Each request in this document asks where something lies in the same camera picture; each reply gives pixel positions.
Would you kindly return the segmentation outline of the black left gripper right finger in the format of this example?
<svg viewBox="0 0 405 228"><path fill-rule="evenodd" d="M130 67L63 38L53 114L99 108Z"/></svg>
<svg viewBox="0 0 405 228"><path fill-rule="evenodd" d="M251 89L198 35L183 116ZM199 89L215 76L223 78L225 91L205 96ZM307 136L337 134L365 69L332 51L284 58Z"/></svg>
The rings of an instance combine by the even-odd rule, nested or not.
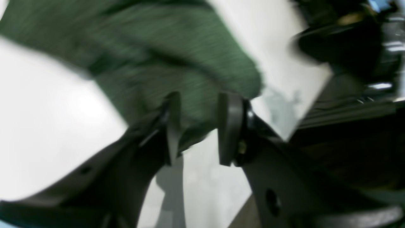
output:
<svg viewBox="0 0 405 228"><path fill-rule="evenodd" d="M241 167L263 228L393 228L404 208L331 177L283 141L244 97L218 96L218 150L223 166Z"/></svg>

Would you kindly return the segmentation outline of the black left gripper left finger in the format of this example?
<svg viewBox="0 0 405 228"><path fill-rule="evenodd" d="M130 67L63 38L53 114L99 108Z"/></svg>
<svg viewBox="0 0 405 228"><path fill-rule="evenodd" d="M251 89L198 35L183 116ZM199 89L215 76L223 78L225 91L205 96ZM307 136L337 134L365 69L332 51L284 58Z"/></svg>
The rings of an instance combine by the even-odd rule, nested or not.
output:
<svg viewBox="0 0 405 228"><path fill-rule="evenodd" d="M170 93L56 183L19 201L2 201L1 220L18 228L135 228L152 179L176 161L180 112L180 93Z"/></svg>

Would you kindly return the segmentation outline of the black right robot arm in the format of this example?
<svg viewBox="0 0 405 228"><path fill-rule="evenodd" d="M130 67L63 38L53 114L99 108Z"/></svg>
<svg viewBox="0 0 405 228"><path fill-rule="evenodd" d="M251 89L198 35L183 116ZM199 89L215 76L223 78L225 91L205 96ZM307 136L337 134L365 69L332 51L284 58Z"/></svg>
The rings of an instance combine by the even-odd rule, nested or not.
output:
<svg viewBox="0 0 405 228"><path fill-rule="evenodd" d="M323 108L378 99L401 102L404 69L404 1L294 0L306 28L296 48L327 63L343 85L330 83L319 96Z"/></svg>

